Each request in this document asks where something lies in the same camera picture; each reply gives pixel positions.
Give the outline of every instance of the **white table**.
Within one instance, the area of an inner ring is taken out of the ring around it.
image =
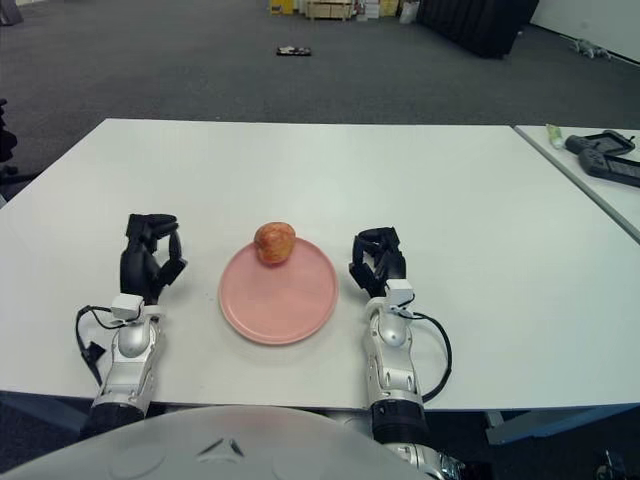
[[[354,234],[386,225],[416,310],[453,344],[428,409],[640,401],[640,249],[512,129],[113,119],[0,210],[0,390],[96,394],[74,316],[118,293],[132,212],[177,215],[190,261],[160,300],[157,401],[365,407],[367,296],[347,265]],[[270,220],[322,248],[340,281],[329,323],[286,347],[245,340],[216,298],[227,261]],[[443,349],[414,325],[426,390]]]
[[[584,137],[602,133],[603,130],[605,129],[562,127],[562,134],[566,139],[569,135]],[[580,167],[576,155],[565,149],[556,150],[551,146],[546,127],[520,125],[516,127],[516,131],[640,242],[640,188],[587,175]],[[616,131],[626,138],[635,135],[636,145],[640,142],[639,131],[620,129]],[[621,157],[640,162],[640,150],[636,148]]]

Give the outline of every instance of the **red apple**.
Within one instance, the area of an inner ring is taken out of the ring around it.
[[[271,222],[261,226],[253,238],[258,247],[258,258],[267,265],[284,262],[296,243],[296,231],[284,222]]]

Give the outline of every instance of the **round plate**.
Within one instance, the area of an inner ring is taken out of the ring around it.
[[[331,261],[311,242],[296,238],[291,256],[268,266],[247,245],[222,274],[218,299],[227,321],[258,343],[284,345],[315,333],[338,300]]]

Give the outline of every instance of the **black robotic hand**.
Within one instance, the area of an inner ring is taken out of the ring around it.
[[[158,303],[166,285],[171,285],[187,266],[182,258],[178,223],[173,215],[129,216],[129,244],[120,257],[120,291],[140,295],[147,305]],[[158,240],[169,235],[169,260],[160,267],[153,254]]]
[[[386,295],[387,280],[407,278],[407,264],[399,245],[400,239],[393,227],[364,230],[353,239],[353,262],[349,264],[349,273],[372,298]],[[373,258],[375,271],[365,263],[365,252]]]

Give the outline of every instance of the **black cable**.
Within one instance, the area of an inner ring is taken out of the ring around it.
[[[447,381],[449,380],[449,377],[451,376],[451,367],[453,364],[453,352],[451,351],[451,342],[449,341],[449,336],[447,335],[446,330],[444,329],[444,327],[440,324],[440,322],[438,322],[435,318],[432,318],[428,315],[425,315],[424,313],[419,313],[419,312],[414,312],[413,316],[409,316],[409,315],[403,315],[402,314],[403,310],[400,310],[398,312],[398,314],[401,317],[404,318],[410,318],[412,320],[427,320],[428,322],[431,322],[440,332],[440,335],[442,335],[442,339],[444,340],[444,346],[445,349],[447,350],[447,368],[444,371],[444,374],[442,375],[442,378],[440,379],[440,383],[438,383],[438,385],[436,385],[436,387],[432,390],[430,390],[429,392],[425,393],[424,395],[422,395],[422,402],[423,403],[427,403],[429,400],[432,400],[433,398],[435,398],[444,388],[444,386],[447,384]]]
[[[416,299],[416,294],[413,294],[413,297],[411,297],[411,300],[407,300],[406,302],[401,303],[400,305],[398,305],[398,308],[404,308],[407,305],[409,305],[411,302],[413,302]]]
[[[102,385],[102,377],[100,376],[100,371],[96,366],[96,362],[98,361],[98,358],[100,358],[100,356],[104,353],[105,350],[102,347],[100,347],[100,345],[94,342],[91,342],[89,344],[89,347],[84,346],[84,342],[82,341],[82,337],[80,336],[80,329],[79,329],[80,319],[87,313],[91,312],[96,322],[98,322],[98,325],[100,325],[105,330],[115,330],[115,329],[121,328],[123,325],[116,325],[112,327],[105,325],[104,323],[102,323],[102,321],[100,321],[100,318],[96,314],[96,311],[111,312],[111,309],[106,307],[96,307],[93,305],[87,305],[86,307],[81,308],[76,314],[76,342],[78,343],[78,348],[80,349],[80,354],[82,355],[82,359],[87,364],[87,367],[93,374],[93,377],[96,379],[96,382],[98,382],[98,385]]]

